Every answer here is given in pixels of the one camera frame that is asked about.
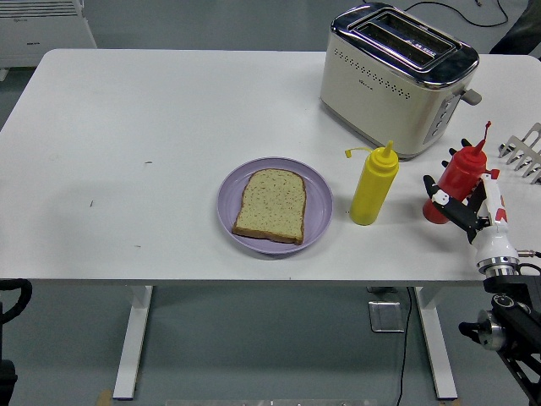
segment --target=cream toaster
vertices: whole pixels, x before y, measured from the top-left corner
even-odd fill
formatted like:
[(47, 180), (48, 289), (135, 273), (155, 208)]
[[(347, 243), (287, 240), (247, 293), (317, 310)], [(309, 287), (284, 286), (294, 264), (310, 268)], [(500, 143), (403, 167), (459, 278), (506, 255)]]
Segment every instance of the cream toaster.
[(401, 10), (366, 3), (331, 24), (321, 100), (376, 145), (394, 141), (401, 159), (444, 133), (479, 64), (477, 52)]

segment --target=floor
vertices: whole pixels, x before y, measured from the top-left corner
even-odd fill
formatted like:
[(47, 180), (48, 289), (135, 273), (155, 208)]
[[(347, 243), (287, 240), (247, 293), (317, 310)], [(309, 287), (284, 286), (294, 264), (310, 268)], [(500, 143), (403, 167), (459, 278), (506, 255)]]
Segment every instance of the floor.
[[(85, 15), (98, 47), (103, 48), (324, 51), (331, 20), (358, 3), (87, 0)], [(414, 2), (388, 3), (406, 8)], [(496, 0), (484, 0), (482, 6), (474, 0), (444, 3), (483, 25), (504, 18)], [(468, 42), (479, 53), (488, 53), (526, 3), (502, 2), (510, 21), (494, 28), (470, 25), (436, 4), (419, 5), (410, 13)], [(533, 55), (538, 58), (541, 49)], [(0, 82), (0, 126), (31, 75), (31, 69), (12, 69)], [(489, 308), (490, 295), (480, 286), (446, 292), (440, 319), (460, 404), (527, 405), (496, 353), (483, 350), (458, 331), (461, 321), (475, 321), (481, 309)], [(3, 328), (3, 357), (15, 363), (19, 375), (10, 404), (96, 404), (99, 394), (115, 383), (128, 322), (127, 297), (123, 286), (35, 283), (28, 309)], [(125, 403), (312, 398), (394, 405), (405, 335), (371, 331), (368, 302), (375, 299), (400, 301), (406, 320), (405, 288), (376, 295), (347, 285), (157, 287), (135, 398)], [(13, 300), (13, 293), (2, 293), (5, 308)], [(401, 405), (420, 404), (438, 401), (413, 303)]]

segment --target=yellow squeeze bottle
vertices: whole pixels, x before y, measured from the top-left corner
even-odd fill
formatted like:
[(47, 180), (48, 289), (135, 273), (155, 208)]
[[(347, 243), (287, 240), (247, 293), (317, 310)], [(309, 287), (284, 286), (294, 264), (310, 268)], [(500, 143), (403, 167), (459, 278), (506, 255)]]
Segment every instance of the yellow squeeze bottle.
[[(349, 211), (349, 216), (357, 224), (368, 226), (375, 222), (398, 173), (398, 155), (392, 150), (392, 144), (389, 141), (386, 147), (376, 148), (366, 158)], [(346, 151), (347, 157), (351, 156), (350, 151)]]

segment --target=black cable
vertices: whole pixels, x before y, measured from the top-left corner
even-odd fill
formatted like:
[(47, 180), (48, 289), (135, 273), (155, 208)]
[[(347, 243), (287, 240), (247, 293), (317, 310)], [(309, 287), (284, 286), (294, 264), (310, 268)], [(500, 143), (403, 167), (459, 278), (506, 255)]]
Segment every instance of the black cable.
[(407, 330), (409, 329), (409, 319), (412, 315), (412, 294), (409, 291), (409, 288), (406, 288), (407, 290), (407, 296), (409, 298), (409, 310), (407, 311), (407, 319), (406, 319), (406, 328), (404, 329), (404, 352), (402, 354), (402, 369), (400, 371), (400, 393), (398, 394), (398, 400), (396, 401), (396, 406), (400, 405), (400, 402), (402, 400), (402, 394), (404, 393), (404, 370), (406, 368), (406, 350), (407, 350)]
[(440, 3), (440, 2), (418, 2), (418, 3), (412, 4), (408, 8), (404, 8), (404, 11), (409, 11), (412, 8), (417, 7), (417, 6), (421, 5), (421, 4), (435, 4), (435, 5), (438, 5), (438, 6), (441, 6), (441, 7), (449, 8), (449, 9), (453, 10), (455, 13), (458, 13), (470, 25), (473, 25), (475, 27), (481, 27), (481, 28), (492, 28), (492, 27), (499, 27), (500, 25), (504, 25), (504, 24), (507, 24), (509, 22), (509, 16), (507, 15), (507, 13), (503, 9), (503, 7), (501, 7), (500, 0), (496, 0), (496, 2), (498, 3), (498, 8), (500, 9), (501, 13), (504, 14), (504, 21), (501, 21), (500, 23), (495, 23), (495, 24), (478, 24), (478, 23), (474, 23), (473, 21), (468, 19), (464, 14), (462, 14), (459, 10), (457, 10), (456, 8), (454, 8), (454, 7), (452, 7), (452, 6), (448, 5), (448, 4), (443, 4), (443, 3)]
[(522, 263), (522, 264), (518, 264), (518, 266), (516, 267), (516, 271), (518, 272), (519, 275), (522, 275), (522, 268), (523, 267), (526, 267), (526, 268), (533, 268), (535, 269), (537, 272), (539, 272), (539, 275), (541, 275), (541, 267), (537, 266), (537, 265), (534, 265), (534, 264), (529, 264), (529, 263)]
[(0, 281), (0, 290), (15, 289), (20, 289), (19, 299), (11, 309), (3, 314), (0, 312), (0, 324), (6, 324), (20, 315), (30, 302), (30, 298), (32, 297), (32, 284), (30, 281), (26, 279), (6, 279)]

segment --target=table leg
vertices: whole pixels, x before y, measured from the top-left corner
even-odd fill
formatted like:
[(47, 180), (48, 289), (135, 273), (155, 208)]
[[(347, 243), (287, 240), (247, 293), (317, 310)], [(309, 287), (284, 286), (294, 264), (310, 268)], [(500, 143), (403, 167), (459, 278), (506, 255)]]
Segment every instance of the table leg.
[(128, 327), (120, 365), (118, 367), (117, 382), (112, 394), (114, 399), (131, 400), (134, 398), (135, 382), (139, 359), (145, 338), (146, 320), (149, 314), (151, 286), (131, 286), (133, 294), (132, 310), (129, 313)]
[(429, 351), (436, 397), (438, 399), (456, 399), (458, 396), (456, 395), (455, 380), (436, 309), (438, 301), (442, 299), (442, 291), (440, 288), (434, 287), (415, 288), (415, 294), (424, 330), (424, 340)]

